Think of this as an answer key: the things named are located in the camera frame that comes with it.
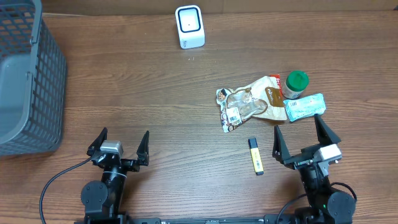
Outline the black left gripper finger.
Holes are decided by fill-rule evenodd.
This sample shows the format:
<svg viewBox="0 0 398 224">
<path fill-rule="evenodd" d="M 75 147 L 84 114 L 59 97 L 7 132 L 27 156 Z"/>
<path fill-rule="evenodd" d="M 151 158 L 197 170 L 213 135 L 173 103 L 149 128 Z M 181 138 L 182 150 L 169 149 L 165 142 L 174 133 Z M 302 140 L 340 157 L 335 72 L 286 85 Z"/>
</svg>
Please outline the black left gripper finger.
<svg viewBox="0 0 398 224">
<path fill-rule="evenodd" d="M 88 156 L 93 156 L 96 151 L 100 150 L 102 143 L 107 140 L 107 133 L 108 129 L 104 127 L 99 136 L 88 147 L 86 152 Z"/>
<path fill-rule="evenodd" d="M 150 132 L 146 131 L 143 136 L 139 147 L 137 148 L 137 161 L 140 166 L 148 166 L 149 165 L 149 136 Z"/>
</svg>

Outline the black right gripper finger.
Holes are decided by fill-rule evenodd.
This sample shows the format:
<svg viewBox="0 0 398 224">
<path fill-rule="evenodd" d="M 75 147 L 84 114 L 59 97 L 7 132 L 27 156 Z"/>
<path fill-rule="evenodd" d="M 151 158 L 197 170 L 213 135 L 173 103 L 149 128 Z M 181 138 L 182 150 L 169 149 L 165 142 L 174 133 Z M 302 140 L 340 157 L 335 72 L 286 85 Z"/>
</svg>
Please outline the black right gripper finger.
<svg viewBox="0 0 398 224">
<path fill-rule="evenodd" d="M 286 165 L 286 161 L 290 159 L 289 150 L 278 126 L 274 127 L 274 145 L 272 156 L 274 159 L 276 159 L 276 161 L 283 165 Z"/>
<path fill-rule="evenodd" d="M 315 126 L 317 130 L 317 138 L 318 142 L 321 145 L 328 146 L 331 144 L 338 144 L 341 142 L 341 139 L 337 136 L 335 132 L 333 132 L 322 120 L 320 114 L 314 115 Z"/>
</svg>

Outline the yellow glue stick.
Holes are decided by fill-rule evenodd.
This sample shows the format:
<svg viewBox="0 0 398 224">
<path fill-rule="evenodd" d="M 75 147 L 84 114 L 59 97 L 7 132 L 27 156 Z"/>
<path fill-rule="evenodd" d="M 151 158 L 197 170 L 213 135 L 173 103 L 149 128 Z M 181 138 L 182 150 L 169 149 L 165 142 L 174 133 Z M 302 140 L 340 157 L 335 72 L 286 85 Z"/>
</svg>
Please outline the yellow glue stick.
<svg viewBox="0 0 398 224">
<path fill-rule="evenodd" d="M 259 148 L 257 145 L 256 138 L 249 138 L 248 144 L 249 144 L 249 148 L 250 148 L 254 171 L 255 171 L 256 175 L 262 175 L 264 173 L 264 168 L 262 165 L 261 155 L 259 153 Z"/>
</svg>

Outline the teal white tissue pack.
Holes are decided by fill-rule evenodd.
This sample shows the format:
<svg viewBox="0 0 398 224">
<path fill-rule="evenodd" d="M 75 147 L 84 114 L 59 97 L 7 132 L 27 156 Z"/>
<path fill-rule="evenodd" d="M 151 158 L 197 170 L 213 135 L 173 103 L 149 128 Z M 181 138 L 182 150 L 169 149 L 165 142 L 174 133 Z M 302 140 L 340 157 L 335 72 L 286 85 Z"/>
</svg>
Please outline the teal white tissue pack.
<svg viewBox="0 0 398 224">
<path fill-rule="evenodd" d="M 290 122 L 298 119 L 322 115 L 326 111 L 323 94 L 317 93 L 297 100 L 284 100 L 285 110 Z"/>
</svg>

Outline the brown white snack pouch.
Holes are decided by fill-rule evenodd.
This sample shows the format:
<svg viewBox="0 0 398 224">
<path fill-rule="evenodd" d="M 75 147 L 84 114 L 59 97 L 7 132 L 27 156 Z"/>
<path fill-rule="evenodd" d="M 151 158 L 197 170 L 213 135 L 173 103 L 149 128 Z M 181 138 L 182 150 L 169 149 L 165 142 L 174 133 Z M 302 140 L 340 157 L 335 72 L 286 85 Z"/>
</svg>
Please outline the brown white snack pouch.
<svg viewBox="0 0 398 224">
<path fill-rule="evenodd" d="M 235 90 L 221 88 L 216 91 L 220 106 L 221 126 L 228 133 L 251 118 L 285 121 L 287 115 L 283 96 L 274 77 L 264 76 Z"/>
</svg>

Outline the grey tape roll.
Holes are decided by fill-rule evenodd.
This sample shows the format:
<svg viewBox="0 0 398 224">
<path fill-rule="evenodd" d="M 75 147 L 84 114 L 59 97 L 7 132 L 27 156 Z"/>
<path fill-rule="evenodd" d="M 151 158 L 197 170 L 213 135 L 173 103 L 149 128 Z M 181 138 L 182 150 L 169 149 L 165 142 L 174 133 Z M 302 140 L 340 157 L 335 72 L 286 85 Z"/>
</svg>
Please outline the grey tape roll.
<svg viewBox="0 0 398 224">
<path fill-rule="evenodd" d="M 282 94 L 287 99 L 296 99 L 309 84 L 308 75 L 300 70 L 292 71 L 282 85 Z"/>
</svg>

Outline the red white snack bar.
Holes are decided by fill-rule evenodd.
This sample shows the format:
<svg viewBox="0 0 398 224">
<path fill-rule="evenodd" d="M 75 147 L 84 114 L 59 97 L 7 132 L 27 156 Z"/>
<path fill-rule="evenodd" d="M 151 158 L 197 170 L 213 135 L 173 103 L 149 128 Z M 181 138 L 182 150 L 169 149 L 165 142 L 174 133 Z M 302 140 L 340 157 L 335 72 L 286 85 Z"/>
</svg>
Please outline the red white snack bar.
<svg viewBox="0 0 398 224">
<path fill-rule="evenodd" d="M 282 96 L 283 94 L 282 94 L 282 86 L 280 83 L 280 75 L 279 74 L 270 74 L 270 77 L 274 77 L 276 79 L 277 85 L 279 87 L 280 95 Z"/>
</svg>

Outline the grey plastic mesh basket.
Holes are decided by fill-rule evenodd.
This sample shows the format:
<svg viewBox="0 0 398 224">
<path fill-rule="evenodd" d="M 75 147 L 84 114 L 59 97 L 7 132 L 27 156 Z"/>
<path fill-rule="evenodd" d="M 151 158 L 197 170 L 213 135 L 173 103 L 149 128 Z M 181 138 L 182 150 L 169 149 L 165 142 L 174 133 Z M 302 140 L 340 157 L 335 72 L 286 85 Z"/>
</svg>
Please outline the grey plastic mesh basket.
<svg viewBox="0 0 398 224">
<path fill-rule="evenodd" d="M 39 0 L 1 0 L 1 155 L 58 149 L 67 61 Z"/>
</svg>

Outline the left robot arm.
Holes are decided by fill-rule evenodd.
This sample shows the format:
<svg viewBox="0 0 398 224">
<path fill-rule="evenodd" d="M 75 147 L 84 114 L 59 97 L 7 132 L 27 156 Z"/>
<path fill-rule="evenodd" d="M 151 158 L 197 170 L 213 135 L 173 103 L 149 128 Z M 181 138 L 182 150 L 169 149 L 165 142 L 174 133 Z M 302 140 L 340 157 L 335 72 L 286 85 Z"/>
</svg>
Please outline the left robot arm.
<svg viewBox="0 0 398 224">
<path fill-rule="evenodd" d="M 139 172 L 140 167 L 149 165 L 150 132 L 146 131 L 137 148 L 137 159 L 124 159 L 121 141 L 108 140 L 107 133 L 104 128 L 87 150 L 90 161 L 103 173 L 101 180 L 93 180 L 82 188 L 84 223 L 129 223 L 130 216 L 119 211 L 127 173 Z"/>
</svg>

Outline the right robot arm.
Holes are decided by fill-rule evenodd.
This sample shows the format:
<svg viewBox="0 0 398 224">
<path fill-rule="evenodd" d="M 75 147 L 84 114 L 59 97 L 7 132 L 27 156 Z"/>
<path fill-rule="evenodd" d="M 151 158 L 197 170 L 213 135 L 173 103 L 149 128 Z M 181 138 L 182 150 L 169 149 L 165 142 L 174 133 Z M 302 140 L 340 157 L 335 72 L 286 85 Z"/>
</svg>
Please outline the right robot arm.
<svg viewBox="0 0 398 224">
<path fill-rule="evenodd" d="M 297 170 L 305 193 L 287 202 L 276 216 L 276 223 L 352 223 L 358 200 L 354 190 L 341 182 L 331 183 L 329 166 L 342 158 L 341 139 L 314 115 L 318 144 L 290 155 L 281 130 L 274 127 L 272 156 L 285 167 Z"/>
</svg>

